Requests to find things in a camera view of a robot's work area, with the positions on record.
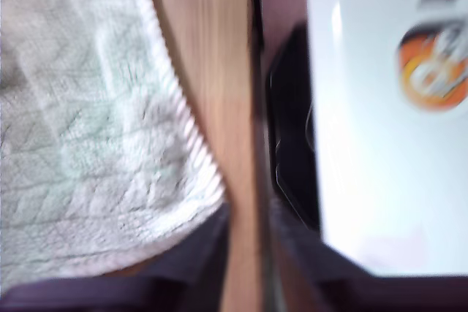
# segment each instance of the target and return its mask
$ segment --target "black object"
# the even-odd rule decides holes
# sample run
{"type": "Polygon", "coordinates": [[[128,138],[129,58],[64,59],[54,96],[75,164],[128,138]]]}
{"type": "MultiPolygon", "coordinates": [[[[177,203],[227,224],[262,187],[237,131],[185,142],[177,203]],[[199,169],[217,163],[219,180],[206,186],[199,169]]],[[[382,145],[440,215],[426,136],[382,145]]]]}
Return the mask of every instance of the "black object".
{"type": "Polygon", "coordinates": [[[305,23],[295,27],[273,62],[266,98],[273,186],[307,227],[320,231],[305,23]]]}

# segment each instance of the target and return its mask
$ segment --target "white surface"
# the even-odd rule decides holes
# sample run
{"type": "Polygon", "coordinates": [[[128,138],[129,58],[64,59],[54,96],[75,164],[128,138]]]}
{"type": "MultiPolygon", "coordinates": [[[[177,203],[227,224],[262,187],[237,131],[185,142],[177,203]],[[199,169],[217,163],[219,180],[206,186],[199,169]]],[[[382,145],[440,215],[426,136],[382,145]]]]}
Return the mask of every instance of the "white surface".
{"type": "Polygon", "coordinates": [[[325,241],[378,275],[468,273],[467,101],[419,109],[397,50],[419,23],[465,18],[468,0],[308,0],[325,241]]]}

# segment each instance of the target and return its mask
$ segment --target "textured towel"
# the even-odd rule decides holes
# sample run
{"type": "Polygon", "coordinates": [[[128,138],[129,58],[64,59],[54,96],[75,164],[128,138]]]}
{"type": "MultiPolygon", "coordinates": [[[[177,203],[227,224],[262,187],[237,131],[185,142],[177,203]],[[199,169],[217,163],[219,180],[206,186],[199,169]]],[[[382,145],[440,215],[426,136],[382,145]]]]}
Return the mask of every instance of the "textured towel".
{"type": "Polygon", "coordinates": [[[152,0],[1,0],[1,282],[170,248],[224,188],[152,0]]]}

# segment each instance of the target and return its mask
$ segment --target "wooden surface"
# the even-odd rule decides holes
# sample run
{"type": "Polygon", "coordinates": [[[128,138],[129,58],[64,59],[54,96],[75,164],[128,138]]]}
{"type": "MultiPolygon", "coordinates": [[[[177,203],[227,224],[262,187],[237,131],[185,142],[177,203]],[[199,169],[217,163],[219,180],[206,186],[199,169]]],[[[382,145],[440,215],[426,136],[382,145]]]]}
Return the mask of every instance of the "wooden surface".
{"type": "Polygon", "coordinates": [[[154,0],[169,54],[231,204],[223,311],[259,311],[250,0],[154,0]]]}

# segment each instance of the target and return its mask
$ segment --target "white bottle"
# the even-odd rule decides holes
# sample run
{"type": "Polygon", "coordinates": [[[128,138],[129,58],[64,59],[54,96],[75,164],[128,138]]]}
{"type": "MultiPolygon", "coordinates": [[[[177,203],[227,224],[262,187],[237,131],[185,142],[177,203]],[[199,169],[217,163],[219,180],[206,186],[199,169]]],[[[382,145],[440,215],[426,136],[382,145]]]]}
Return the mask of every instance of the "white bottle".
{"type": "Polygon", "coordinates": [[[308,0],[322,235],[378,275],[468,274],[468,0],[308,0]]]}

